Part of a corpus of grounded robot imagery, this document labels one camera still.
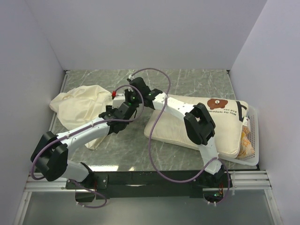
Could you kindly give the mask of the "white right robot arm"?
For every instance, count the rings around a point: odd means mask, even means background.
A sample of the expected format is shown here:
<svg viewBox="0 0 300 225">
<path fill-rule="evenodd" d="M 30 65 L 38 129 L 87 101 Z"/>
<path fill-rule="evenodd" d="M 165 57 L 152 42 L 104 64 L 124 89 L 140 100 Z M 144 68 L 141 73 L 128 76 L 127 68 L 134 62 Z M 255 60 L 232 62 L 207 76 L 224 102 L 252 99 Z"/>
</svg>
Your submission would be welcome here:
<svg viewBox="0 0 300 225">
<path fill-rule="evenodd" d="M 204 163 L 204 171 L 208 173 L 206 183 L 211 187 L 218 186 L 222 182 L 221 172 L 224 171 L 224 167 L 219 160 L 214 140 L 216 125 L 207 107 L 202 103 L 191 105 L 176 100 L 158 89 L 151 90 L 141 77 L 133 78 L 130 76 L 127 81 L 140 91 L 142 95 L 139 97 L 140 103 L 144 102 L 146 107 L 160 111 L 150 130 L 148 146 L 151 146 L 154 128 L 163 112 L 180 119 L 185 124 L 188 138 L 199 149 Z"/>
</svg>

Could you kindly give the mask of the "cream satin pillowcase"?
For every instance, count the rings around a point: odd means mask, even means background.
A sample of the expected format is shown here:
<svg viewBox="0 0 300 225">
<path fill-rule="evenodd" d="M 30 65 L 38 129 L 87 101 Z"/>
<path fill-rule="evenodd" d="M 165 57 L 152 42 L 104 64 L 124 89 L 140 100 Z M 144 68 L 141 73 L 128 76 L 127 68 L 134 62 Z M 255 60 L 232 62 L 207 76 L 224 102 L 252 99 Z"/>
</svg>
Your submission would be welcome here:
<svg viewBox="0 0 300 225">
<path fill-rule="evenodd" d="M 99 85 L 80 86 L 57 95 L 49 104 L 61 124 L 72 130 L 82 126 L 105 111 L 113 103 L 111 93 Z"/>
</svg>

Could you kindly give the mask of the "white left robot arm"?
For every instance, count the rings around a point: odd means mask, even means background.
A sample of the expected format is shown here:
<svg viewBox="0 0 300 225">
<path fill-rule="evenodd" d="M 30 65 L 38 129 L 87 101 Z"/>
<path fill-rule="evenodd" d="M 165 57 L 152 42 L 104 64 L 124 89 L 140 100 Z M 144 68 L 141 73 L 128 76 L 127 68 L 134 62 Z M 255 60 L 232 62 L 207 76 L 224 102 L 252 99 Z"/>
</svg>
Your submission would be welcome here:
<svg viewBox="0 0 300 225">
<path fill-rule="evenodd" d="M 119 107 L 107 106 L 105 112 L 78 128 L 57 135 L 51 131 L 43 134 L 30 158 L 32 179 L 54 181 L 64 177 L 77 181 L 82 188 L 91 187 L 93 171 L 68 156 L 94 139 L 124 130 L 134 121 L 132 116 L 139 106 L 145 106 L 142 98 L 126 97 Z"/>
</svg>

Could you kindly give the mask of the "cream pillow with bear print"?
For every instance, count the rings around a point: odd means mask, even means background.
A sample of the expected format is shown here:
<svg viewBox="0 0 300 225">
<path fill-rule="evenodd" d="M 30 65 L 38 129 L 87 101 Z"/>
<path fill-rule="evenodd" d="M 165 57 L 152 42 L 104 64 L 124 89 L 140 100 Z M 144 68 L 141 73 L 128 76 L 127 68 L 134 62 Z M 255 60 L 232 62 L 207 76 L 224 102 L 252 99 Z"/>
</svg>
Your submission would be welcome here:
<svg viewBox="0 0 300 225">
<path fill-rule="evenodd" d="M 207 97 L 163 94 L 144 135 L 147 138 L 198 150 L 213 140 L 222 158 L 236 158 L 245 135 L 248 103 Z"/>
</svg>

